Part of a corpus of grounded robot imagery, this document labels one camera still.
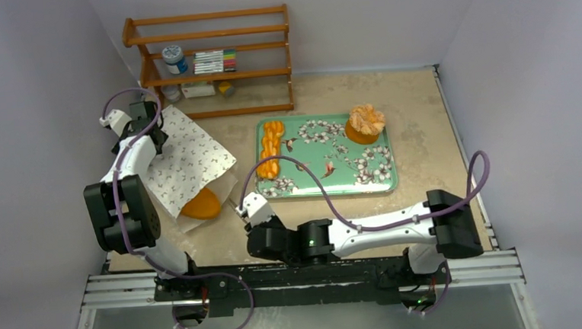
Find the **small clear jar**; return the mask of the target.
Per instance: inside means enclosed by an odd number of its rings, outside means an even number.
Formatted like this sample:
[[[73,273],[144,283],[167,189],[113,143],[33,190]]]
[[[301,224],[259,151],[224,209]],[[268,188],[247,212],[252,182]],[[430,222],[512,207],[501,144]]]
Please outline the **small clear jar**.
[[[161,92],[169,103],[179,101],[182,95],[181,88],[177,85],[163,85]]]

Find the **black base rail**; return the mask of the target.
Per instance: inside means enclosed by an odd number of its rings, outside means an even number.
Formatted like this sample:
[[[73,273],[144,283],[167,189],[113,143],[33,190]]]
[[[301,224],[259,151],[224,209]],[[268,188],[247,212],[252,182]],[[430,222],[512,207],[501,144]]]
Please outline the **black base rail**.
[[[250,264],[200,267],[187,279],[155,278],[154,300],[203,303],[211,317],[236,309],[375,302],[379,305],[426,305],[433,289],[443,287],[448,269],[416,274],[408,258],[375,257],[333,261],[325,266],[289,267]]]

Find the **blue lidded jar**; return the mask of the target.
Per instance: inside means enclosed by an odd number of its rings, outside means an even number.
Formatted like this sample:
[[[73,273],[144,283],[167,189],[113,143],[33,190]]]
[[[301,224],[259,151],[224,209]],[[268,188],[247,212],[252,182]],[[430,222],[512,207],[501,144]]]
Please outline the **blue lidded jar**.
[[[180,46],[166,46],[162,49],[161,57],[171,74],[182,75],[188,70],[188,62]]]

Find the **white small box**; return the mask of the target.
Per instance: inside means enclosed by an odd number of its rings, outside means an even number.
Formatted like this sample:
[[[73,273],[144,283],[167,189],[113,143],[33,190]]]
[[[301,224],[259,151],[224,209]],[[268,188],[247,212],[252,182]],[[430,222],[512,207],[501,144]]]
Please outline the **white small box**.
[[[180,85],[181,92],[186,98],[208,97],[216,94],[215,86],[210,81],[195,81]]]

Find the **wooden shelf rack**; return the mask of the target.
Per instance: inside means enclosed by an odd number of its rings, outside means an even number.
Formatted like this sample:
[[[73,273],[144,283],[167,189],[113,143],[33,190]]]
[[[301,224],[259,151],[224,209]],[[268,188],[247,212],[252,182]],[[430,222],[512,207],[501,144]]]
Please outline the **wooden shelf rack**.
[[[269,14],[281,16],[279,24],[268,24],[251,27],[237,27],[231,29],[218,29],[194,32],[181,32],[180,34],[162,34],[156,36],[142,36],[139,28],[193,23],[196,21],[208,21],[218,19],[255,17]],[[256,34],[281,34],[278,41],[246,43],[244,45],[229,47],[207,47],[205,49],[183,50],[182,58],[191,58],[194,63],[192,75],[185,72],[178,72],[173,78],[163,78],[160,75],[157,61],[165,60],[163,52],[152,53],[149,46],[157,43],[179,44],[184,41],[218,39],[219,37],[240,37],[244,35]],[[292,59],[289,45],[289,9],[287,5],[268,6],[267,8],[248,8],[242,10],[205,12],[200,14],[183,14],[181,16],[167,16],[156,18],[134,19],[127,18],[124,21],[122,32],[123,45],[127,48],[135,46],[141,59],[141,69],[139,73],[139,83],[144,88],[152,88],[158,96],[162,96],[161,89],[170,85],[195,84],[197,82],[221,82],[232,81],[245,78],[269,78],[285,77],[287,84],[287,94],[289,101],[286,104],[271,104],[257,107],[233,108],[228,110],[214,110],[208,112],[191,113],[189,117],[196,119],[209,119],[217,117],[233,117],[255,113],[271,113],[291,111],[295,109],[295,96],[292,83]],[[282,67],[257,70],[238,70],[237,55],[243,52],[255,52],[257,50],[282,49],[285,52],[286,62]]]

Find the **yellow grey sharpener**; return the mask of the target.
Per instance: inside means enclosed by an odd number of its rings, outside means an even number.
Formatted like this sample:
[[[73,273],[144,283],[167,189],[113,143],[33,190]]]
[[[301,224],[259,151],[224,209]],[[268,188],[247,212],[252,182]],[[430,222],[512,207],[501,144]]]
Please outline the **yellow grey sharpener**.
[[[235,87],[227,81],[221,81],[217,86],[218,92],[223,97],[231,97],[235,93]]]

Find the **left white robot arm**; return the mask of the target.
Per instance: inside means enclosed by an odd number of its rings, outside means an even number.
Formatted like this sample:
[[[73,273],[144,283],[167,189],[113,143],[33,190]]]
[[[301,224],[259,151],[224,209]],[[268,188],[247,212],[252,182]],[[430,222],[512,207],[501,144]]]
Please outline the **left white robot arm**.
[[[131,254],[152,267],[158,277],[174,279],[182,299],[195,299],[202,278],[190,271],[190,257],[161,236],[161,223],[143,183],[152,160],[168,140],[158,125],[161,111],[153,101],[135,102],[128,112],[112,110],[101,125],[112,129],[118,141],[110,170],[83,197],[99,247],[106,252]]]

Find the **green floral tray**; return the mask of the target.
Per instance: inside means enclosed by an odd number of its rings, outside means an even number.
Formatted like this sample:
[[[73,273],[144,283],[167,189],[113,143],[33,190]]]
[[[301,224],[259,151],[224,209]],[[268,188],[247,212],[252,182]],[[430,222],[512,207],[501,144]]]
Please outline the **green floral tray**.
[[[344,132],[346,113],[271,117],[256,127],[255,159],[264,155],[263,138],[272,125],[283,125],[278,148],[303,163],[329,195],[361,195],[393,191],[398,183],[388,132],[369,144],[349,140]]]

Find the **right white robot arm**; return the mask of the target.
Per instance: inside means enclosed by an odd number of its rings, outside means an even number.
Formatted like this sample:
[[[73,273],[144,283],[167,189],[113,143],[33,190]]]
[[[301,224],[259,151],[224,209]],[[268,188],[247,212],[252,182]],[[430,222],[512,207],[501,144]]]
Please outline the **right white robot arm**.
[[[295,230],[253,193],[238,213],[247,220],[248,253],[291,267],[325,266],[364,250],[406,244],[402,273],[409,283],[421,284],[445,260],[484,253],[468,200],[445,190],[428,190],[425,201],[386,214],[348,223],[316,219]]]

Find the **orange braided fake bread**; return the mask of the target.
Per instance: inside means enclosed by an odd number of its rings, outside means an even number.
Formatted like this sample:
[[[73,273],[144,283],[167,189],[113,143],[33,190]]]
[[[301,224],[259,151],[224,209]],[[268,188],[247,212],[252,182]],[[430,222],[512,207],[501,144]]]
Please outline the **orange braided fake bread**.
[[[269,158],[279,155],[281,150],[281,140],[285,134],[285,126],[282,121],[271,120],[262,125],[262,150],[259,152],[259,159]],[[256,168],[257,176],[262,179],[273,180],[280,174],[279,160],[273,158],[265,161]]]

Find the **white patterned paper bag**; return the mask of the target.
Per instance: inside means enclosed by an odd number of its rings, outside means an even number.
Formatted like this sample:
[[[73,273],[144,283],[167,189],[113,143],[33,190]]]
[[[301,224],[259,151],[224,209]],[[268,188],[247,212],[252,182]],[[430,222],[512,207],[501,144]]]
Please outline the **white patterned paper bag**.
[[[162,110],[162,130],[168,140],[162,153],[149,165],[142,179],[161,222],[181,233],[203,224],[203,220],[181,214],[181,209],[201,190],[211,190],[224,203],[237,184],[237,163],[228,149],[171,105]]]

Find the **pack of coloured markers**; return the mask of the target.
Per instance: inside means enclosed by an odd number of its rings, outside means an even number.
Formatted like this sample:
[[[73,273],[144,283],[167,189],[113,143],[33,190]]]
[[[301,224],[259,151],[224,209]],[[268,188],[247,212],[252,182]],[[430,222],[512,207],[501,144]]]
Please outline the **pack of coloured markers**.
[[[237,51],[234,48],[196,52],[193,55],[193,73],[195,75],[235,72]]]

